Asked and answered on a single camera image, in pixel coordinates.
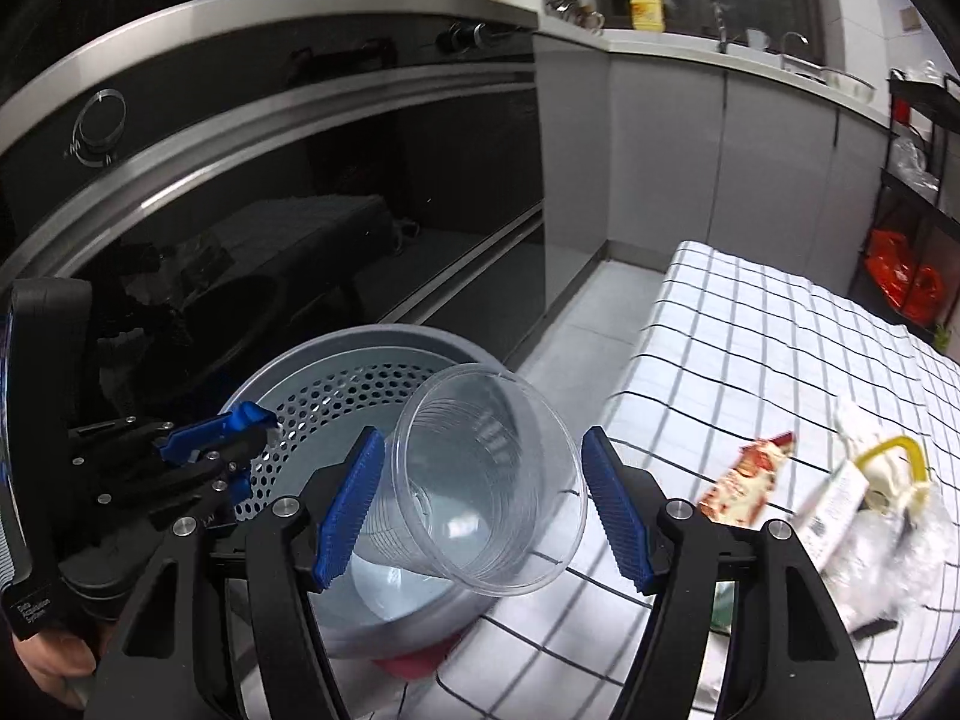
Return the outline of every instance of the human hand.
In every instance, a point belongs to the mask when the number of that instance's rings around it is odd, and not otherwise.
[[[106,638],[103,637],[101,649]],[[44,693],[69,707],[83,709],[83,700],[67,680],[90,676],[97,661],[80,637],[66,631],[41,631],[26,641],[13,637],[13,648]]]

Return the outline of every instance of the white checkered tablecloth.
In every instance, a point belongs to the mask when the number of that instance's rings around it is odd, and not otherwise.
[[[704,245],[677,250],[604,424],[624,463],[649,469],[668,497],[690,500],[745,442],[793,431],[796,454],[763,514],[789,517],[844,456],[830,427],[838,396],[925,447],[959,522],[958,367],[804,278]],[[928,603],[857,647],[878,718],[910,704],[952,642],[958,565],[951,556]],[[619,575],[590,504],[583,543],[557,581],[498,602],[435,678],[410,683],[372,717],[607,720],[651,600]],[[712,707],[690,717],[707,720]]]

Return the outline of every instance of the black glass panel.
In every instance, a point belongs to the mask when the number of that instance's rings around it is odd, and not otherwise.
[[[273,357],[377,322],[543,195],[533,91],[365,119],[214,178],[80,274],[94,285],[83,421],[216,413]],[[541,312],[542,247],[531,267],[515,276],[538,284]],[[463,309],[477,326],[486,310]]]
[[[506,360],[545,311],[544,228],[531,232],[424,324]]]
[[[407,15],[291,20],[152,57],[78,95],[0,156],[0,221],[8,218],[8,237],[22,242],[66,199],[146,146],[295,87],[421,65],[533,61],[531,35],[509,25],[495,25],[496,45],[448,50],[443,38],[464,23]],[[109,95],[95,100],[104,92]],[[93,147],[86,141],[72,146],[77,122],[88,125],[82,134]],[[455,122],[443,136],[469,141],[471,126]],[[108,148],[97,137],[104,132],[118,133]],[[0,247],[4,242],[0,235]]]

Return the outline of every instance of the red plastic bag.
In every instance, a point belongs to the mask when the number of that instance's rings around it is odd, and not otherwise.
[[[933,324],[944,302],[944,280],[931,266],[917,269],[904,234],[892,230],[872,231],[867,271],[896,312],[922,327]]]

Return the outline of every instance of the white wall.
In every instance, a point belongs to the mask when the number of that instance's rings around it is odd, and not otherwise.
[[[839,12],[824,13],[827,45],[841,41],[848,73],[877,87],[872,103],[887,110],[887,76],[891,68],[903,70],[932,59],[941,71],[954,73],[937,38],[922,22],[917,32],[904,32],[901,9],[910,0],[839,0]]]

